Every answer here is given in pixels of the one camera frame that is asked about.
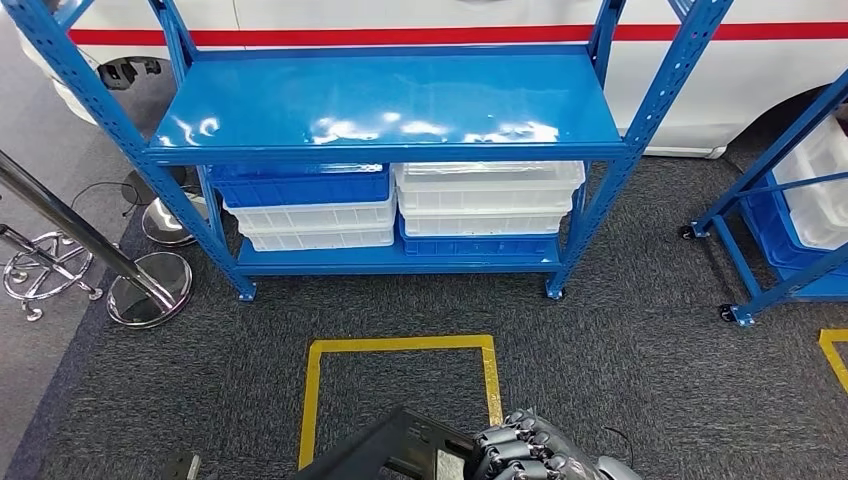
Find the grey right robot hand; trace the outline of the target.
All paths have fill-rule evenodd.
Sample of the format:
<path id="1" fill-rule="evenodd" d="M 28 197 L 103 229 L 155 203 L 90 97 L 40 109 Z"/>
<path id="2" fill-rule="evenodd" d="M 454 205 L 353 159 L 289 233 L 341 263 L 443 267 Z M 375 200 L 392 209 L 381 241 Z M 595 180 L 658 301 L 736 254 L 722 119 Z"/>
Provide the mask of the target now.
<path id="1" fill-rule="evenodd" d="M 531 410 L 473 437 L 466 479 L 603 479 L 605 475 L 573 441 Z"/>

